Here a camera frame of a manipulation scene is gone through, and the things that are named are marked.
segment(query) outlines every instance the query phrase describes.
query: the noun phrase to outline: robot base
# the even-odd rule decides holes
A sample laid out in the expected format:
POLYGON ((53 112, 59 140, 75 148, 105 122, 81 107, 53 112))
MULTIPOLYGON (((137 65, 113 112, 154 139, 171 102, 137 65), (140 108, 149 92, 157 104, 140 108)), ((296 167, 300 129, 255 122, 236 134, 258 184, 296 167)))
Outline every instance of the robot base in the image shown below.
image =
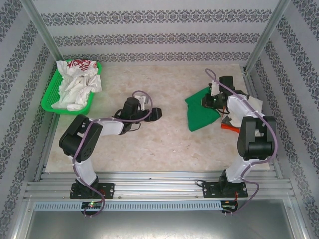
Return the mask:
POLYGON ((247 188, 244 182, 230 183, 227 181, 226 172, 223 171, 218 182, 203 182, 204 198, 247 198, 247 188))
MULTIPOLYGON (((100 199, 101 196, 93 192, 88 187, 81 184, 79 181, 75 180, 76 183, 72 184, 70 199, 100 199)), ((99 183, 97 178, 91 185, 92 188, 101 192, 105 199, 113 199, 114 196, 114 183, 99 183)))

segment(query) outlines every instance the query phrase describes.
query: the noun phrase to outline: metal base plate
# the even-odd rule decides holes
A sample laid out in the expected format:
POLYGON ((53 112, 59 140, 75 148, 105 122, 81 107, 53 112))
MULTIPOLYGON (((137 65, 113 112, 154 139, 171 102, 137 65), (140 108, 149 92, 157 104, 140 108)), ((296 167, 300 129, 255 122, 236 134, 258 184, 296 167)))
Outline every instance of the metal base plate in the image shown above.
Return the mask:
MULTIPOLYGON (((114 196, 114 183, 99 183, 98 191, 101 192, 105 199, 113 199, 114 196)), ((94 197, 88 198, 82 195, 77 183, 73 183, 70 192, 70 199, 101 199, 100 195, 96 194, 94 197)))
POLYGON ((204 182, 203 195, 204 198, 235 198, 235 193, 238 193, 238 198, 247 198, 247 188, 244 182, 236 183, 235 187, 225 188, 223 192, 220 191, 218 182, 204 182))

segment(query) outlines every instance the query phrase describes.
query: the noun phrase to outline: perforated metal strip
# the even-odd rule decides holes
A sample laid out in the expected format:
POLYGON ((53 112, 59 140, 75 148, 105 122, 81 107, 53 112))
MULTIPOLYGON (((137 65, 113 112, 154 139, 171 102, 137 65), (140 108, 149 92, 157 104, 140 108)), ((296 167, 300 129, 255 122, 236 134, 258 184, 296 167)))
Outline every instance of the perforated metal strip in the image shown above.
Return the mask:
MULTIPOLYGON (((80 211, 81 202, 37 202, 35 211, 80 211)), ((104 211, 206 211, 222 210, 220 201, 174 201, 174 202, 106 202, 104 211)))

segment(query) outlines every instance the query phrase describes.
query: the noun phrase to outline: green plastic tray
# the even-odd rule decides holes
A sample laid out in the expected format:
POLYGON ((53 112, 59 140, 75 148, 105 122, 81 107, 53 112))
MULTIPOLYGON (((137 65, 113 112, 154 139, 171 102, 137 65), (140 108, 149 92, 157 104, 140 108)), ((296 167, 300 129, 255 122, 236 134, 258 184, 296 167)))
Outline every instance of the green plastic tray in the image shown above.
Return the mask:
MULTIPOLYGON (((101 73, 102 70, 102 66, 99 62, 96 62, 96 65, 98 67, 98 75, 101 73)), ((54 104, 55 102, 58 102, 60 99, 60 95, 59 95, 59 86, 61 85, 62 82, 62 76, 59 73, 59 71, 56 69, 52 80, 50 81, 50 84, 48 86, 48 88, 46 89, 44 96, 42 98, 41 101, 41 106, 45 111, 48 112, 55 112, 57 114, 63 114, 63 115, 86 115, 89 113, 90 111, 90 106, 93 100, 93 95, 94 93, 91 92, 89 95, 89 99, 88 99, 88 103, 86 104, 86 106, 79 110, 79 111, 68 111, 68 110, 62 110, 62 109, 53 109, 51 107, 52 104, 54 104)))

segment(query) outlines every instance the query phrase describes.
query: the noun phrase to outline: gray metal floor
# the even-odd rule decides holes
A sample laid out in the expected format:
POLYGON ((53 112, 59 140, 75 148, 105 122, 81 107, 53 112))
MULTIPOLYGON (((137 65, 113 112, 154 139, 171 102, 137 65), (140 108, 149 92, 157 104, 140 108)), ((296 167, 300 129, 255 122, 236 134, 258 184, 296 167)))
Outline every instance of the gray metal floor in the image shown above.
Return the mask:
POLYGON ((220 211, 34 212, 28 239, 290 239, 282 200, 252 201, 241 213, 220 211))

